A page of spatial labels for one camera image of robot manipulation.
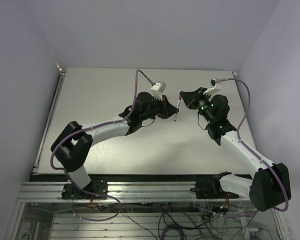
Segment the purple end white pen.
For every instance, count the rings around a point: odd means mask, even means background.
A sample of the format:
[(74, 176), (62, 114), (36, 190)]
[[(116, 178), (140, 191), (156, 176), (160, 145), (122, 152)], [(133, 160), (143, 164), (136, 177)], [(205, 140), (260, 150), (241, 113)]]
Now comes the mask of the purple end white pen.
[(177, 112), (175, 113), (174, 120), (173, 120), (174, 122), (177, 121), (177, 116), (178, 116), (178, 113), (179, 113), (179, 110), (180, 110), (181, 101), (182, 101), (182, 97), (179, 96), (178, 101), (177, 101), (177, 105), (176, 105)]

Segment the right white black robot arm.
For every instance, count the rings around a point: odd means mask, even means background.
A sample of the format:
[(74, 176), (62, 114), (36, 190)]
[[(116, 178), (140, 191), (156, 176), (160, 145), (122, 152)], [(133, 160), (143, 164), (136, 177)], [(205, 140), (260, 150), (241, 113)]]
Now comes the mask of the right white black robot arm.
[(282, 211), (286, 211), (291, 199), (288, 168), (262, 156), (239, 137), (239, 130), (228, 120), (230, 106), (226, 96), (210, 97), (205, 92), (206, 88), (200, 87), (192, 92), (181, 91), (179, 95), (188, 109), (196, 110), (207, 121), (209, 137), (236, 157), (251, 176), (247, 179), (231, 172), (217, 174), (212, 179), (211, 194), (216, 198), (226, 193), (237, 194), (249, 199), (261, 212), (277, 209), (280, 204), (285, 205)]

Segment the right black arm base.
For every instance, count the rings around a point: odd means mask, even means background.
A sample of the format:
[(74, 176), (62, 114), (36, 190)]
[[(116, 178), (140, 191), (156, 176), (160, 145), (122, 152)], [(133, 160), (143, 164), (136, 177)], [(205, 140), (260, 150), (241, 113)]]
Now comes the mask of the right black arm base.
[(222, 172), (217, 175), (208, 176), (195, 182), (194, 187), (190, 188), (192, 193), (195, 193), (197, 199), (238, 199), (239, 195), (232, 192), (225, 192), (220, 185), (221, 177), (230, 175), (230, 172)]

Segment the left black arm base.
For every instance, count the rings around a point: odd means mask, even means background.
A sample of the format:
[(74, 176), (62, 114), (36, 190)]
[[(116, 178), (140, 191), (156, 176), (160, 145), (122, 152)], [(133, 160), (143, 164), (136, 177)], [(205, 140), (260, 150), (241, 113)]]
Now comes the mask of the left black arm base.
[(62, 200), (88, 200), (91, 198), (105, 200), (107, 198), (108, 185), (103, 180), (100, 182), (91, 181), (85, 188), (79, 190), (73, 183), (63, 186), (61, 193)]

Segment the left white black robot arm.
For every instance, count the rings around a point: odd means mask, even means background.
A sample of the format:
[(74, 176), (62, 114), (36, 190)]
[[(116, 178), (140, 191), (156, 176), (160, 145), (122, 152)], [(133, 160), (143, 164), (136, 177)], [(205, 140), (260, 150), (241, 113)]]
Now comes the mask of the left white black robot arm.
[(178, 112), (179, 109), (168, 101), (166, 95), (160, 100), (148, 92), (140, 92), (132, 105), (111, 120), (91, 126), (77, 121), (68, 123), (50, 148), (51, 160), (56, 158), (61, 163), (75, 186), (75, 194), (86, 199), (93, 189), (93, 181), (84, 166), (91, 147), (105, 140), (131, 135), (142, 128), (145, 120), (166, 120)]

